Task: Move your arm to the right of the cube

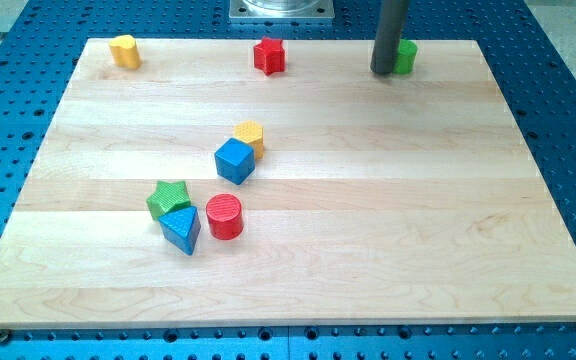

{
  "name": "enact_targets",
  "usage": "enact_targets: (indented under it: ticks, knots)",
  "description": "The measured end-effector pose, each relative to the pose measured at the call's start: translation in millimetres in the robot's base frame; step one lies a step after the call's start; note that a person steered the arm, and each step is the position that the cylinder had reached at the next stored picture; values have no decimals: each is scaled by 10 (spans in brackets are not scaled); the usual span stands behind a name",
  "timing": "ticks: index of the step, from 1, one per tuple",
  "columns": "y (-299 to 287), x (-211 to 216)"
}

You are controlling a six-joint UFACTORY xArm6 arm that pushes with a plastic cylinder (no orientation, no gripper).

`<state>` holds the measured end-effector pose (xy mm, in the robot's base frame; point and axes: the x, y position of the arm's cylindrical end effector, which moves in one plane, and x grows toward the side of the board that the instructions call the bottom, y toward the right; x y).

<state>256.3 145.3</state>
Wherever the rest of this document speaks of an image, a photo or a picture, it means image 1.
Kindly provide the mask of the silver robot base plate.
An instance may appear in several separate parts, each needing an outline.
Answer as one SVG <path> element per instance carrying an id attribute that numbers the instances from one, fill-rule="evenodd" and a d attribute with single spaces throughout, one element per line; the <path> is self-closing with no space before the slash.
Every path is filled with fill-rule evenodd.
<path id="1" fill-rule="evenodd" d="M 230 0 L 231 19 L 333 19 L 333 0 Z"/>

